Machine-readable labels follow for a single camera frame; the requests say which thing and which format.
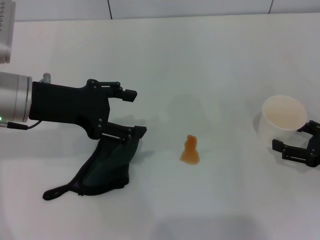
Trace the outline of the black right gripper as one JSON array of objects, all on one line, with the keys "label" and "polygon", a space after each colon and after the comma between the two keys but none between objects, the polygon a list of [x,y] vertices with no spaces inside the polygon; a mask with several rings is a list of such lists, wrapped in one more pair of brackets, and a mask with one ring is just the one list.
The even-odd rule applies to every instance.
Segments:
[{"label": "black right gripper", "polygon": [[272,140],[272,149],[281,153],[285,160],[306,161],[308,167],[317,167],[320,164],[320,124],[310,120],[297,132],[314,133],[309,139],[306,149],[284,144],[277,139]]}]

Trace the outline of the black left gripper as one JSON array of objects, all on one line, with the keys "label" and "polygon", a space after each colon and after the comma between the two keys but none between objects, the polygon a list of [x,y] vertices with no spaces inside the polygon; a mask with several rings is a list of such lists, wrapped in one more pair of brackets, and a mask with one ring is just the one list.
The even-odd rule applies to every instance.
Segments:
[{"label": "black left gripper", "polygon": [[90,139],[100,139],[100,145],[126,144],[133,139],[140,140],[147,128],[107,122],[109,99],[133,102],[137,95],[135,90],[123,89],[120,82],[89,79],[85,86],[75,88],[34,81],[29,119],[80,126]]}]

